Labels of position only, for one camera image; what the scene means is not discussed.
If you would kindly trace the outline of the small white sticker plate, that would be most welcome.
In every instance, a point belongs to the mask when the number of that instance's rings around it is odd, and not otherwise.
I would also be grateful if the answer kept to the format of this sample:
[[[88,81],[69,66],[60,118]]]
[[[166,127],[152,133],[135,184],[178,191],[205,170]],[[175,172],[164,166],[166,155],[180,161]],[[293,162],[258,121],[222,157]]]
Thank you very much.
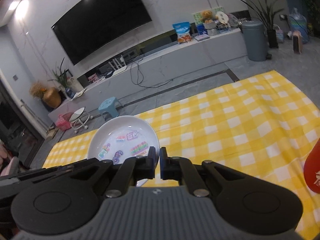
[[[159,140],[151,125],[138,117],[125,115],[109,120],[97,130],[87,157],[121,164],[130,157],[147,156],[151,147],[159,155]]]

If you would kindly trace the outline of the pink basket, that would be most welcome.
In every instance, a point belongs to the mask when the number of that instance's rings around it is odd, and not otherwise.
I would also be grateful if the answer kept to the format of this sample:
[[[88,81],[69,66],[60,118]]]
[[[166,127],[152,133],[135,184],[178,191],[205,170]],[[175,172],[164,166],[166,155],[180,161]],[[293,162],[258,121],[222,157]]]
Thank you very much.
[[[72,113],[59,114],[59,117],[55,122],[55,126],[63,132],[70,129],[71,123],[69,119],[71,116],[72,116]]]

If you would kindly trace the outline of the blue plastic stool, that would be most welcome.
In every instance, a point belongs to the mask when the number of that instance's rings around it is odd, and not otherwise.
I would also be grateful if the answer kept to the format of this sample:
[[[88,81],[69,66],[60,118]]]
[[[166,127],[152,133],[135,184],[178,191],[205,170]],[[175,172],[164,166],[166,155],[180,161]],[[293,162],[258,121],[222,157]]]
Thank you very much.
[[[119,116],[119,113],[116,109],[116,103],[120,104],[121,107],[123,107],[123,104],[116,98],[116,97],[111,97],[103,101],[99,108],[98,111],[100,115],[103,117],[103,119],[106,121],[106,114],[108,113],[112,118],[116,118]]]

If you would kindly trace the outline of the white small chair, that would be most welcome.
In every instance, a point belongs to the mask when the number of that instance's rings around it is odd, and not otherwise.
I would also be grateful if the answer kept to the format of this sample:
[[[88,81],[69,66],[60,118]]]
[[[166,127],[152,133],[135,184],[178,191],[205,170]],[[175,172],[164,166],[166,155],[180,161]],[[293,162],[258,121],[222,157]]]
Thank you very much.
[[[78,133],[80,129],[88,129],[87,123],[93,119],[93,115],[90,115],[85,107],[81,107],[76,110],[70,117],[69,122],[71,124],[74,133]]]

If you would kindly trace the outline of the golden vase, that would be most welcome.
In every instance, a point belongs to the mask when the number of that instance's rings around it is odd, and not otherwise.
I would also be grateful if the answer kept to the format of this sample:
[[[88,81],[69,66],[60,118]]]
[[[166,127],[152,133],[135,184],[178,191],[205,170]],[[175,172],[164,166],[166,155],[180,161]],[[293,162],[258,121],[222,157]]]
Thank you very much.
[[[44,92],[42,100],[53,109],[59,107],[62,102],[59,91],[55,87],[48,88]]]

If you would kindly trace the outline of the yellow checkered tablecloth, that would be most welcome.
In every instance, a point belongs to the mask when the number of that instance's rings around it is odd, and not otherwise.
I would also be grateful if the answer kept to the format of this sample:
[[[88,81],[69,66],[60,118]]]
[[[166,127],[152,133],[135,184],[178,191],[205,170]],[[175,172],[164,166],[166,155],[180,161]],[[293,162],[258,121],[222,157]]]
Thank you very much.
[[[319,194],[306,185],[303,167],[319,139],[319,109],[276,71],[211,89],[140,113],[169,156],[199,164],[212,160],[283,186],[302,201],[296,228],[319,234]]]

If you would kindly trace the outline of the white wifi router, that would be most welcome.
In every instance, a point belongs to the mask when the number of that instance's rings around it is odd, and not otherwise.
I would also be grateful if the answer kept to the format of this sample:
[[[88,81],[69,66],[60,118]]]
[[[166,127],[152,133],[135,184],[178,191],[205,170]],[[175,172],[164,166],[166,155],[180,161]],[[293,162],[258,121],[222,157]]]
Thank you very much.
[[[112,60],[110,60],[108,62],[108,64],[111,66],[111,68],[113,69],[113,74],[112,76],[116,76],[122,72],[124,72],[125,70],[127,70],[127,64],[124,60],[123,55],[120,56],[120,58],[113,58]]]

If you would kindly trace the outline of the potted plant blue vase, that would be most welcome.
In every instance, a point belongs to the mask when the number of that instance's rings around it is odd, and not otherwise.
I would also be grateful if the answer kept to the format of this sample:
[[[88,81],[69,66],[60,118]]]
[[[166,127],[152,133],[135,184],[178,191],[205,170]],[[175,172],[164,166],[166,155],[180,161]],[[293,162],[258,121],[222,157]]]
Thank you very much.
[[[52,70],[52,74],[54,76],[51,81],[56,81],[58,82],[64,89],[65,89],[65,94],[70,98],[74,98],[75,93],[71,89],[68,79],[67,79],[67,69],[62,70],[63,62],[65,58],[62,59],[60,66],[58,67],[57,64],[55,65],[55,69]]]

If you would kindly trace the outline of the red mug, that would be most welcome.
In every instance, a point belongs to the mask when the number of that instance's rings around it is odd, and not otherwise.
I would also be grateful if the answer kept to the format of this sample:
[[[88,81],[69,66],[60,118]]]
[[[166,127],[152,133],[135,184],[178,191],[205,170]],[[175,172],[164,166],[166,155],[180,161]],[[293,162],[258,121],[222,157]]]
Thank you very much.
[[[316,144],[305,161],[304,179],[309,189],[317,194],[320,193],[319,165],[319,144]]]

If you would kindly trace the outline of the blue snack bag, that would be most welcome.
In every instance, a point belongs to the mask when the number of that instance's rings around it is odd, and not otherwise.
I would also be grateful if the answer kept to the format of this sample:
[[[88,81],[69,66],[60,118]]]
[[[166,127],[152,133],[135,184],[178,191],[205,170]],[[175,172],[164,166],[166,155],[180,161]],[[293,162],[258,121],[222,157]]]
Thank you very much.
[[[172,25],[176,34],[177,42],[179,44],[191,42],[192,36],[190,34],[190,23],[189,22],[180,22]]]

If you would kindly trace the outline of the teddy bear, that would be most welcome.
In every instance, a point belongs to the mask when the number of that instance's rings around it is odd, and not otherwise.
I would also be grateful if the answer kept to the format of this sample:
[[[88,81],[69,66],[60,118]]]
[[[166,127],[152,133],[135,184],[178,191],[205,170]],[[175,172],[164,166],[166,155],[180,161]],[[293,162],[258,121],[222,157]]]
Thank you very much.
[[[204,10],[201,12],[201,21],[202,23],[211,23],[216,20],[216,17],[213,15],[211,10]]]

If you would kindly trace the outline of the grey trash bin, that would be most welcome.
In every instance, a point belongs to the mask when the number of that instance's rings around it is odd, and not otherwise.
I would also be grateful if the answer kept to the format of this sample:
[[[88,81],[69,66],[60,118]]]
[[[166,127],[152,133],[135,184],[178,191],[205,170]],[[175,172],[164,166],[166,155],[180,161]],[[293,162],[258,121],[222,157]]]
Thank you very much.
[[[247,56],[251,61],[266,61],[272,59],[268,52],[264,25],[261,21],[244,21],[241,32],[247,49]]]

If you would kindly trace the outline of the black television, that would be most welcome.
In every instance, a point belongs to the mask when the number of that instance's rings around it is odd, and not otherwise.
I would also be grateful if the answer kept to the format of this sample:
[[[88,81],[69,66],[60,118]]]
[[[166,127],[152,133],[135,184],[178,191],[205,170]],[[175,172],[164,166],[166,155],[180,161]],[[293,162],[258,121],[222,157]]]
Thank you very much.
[[[142,0],[81,0],[52,30],[72,64],[77,64],[116,38],[151,21]]]

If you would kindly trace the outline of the pink space heater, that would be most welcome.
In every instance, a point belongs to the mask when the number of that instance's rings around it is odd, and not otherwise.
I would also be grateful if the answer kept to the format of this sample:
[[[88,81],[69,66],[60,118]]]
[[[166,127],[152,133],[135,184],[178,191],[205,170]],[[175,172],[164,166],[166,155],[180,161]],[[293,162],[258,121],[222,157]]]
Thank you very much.
[[[293,51],[296,54],[301,54],[303,50],[303,39],[300,31],[295,30],[292,34]]]

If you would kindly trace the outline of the water jug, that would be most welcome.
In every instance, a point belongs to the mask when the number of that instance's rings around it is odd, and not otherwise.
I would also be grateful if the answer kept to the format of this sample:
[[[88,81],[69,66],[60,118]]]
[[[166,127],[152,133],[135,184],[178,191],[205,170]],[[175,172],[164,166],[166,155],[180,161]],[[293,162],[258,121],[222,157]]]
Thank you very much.
[[[299,31],[302,36],[304,44],[308,43],[308,26],[306,18],[298,11],[297,8],[293,8],[291,14],[288,16],[289,26],[292,32]]]

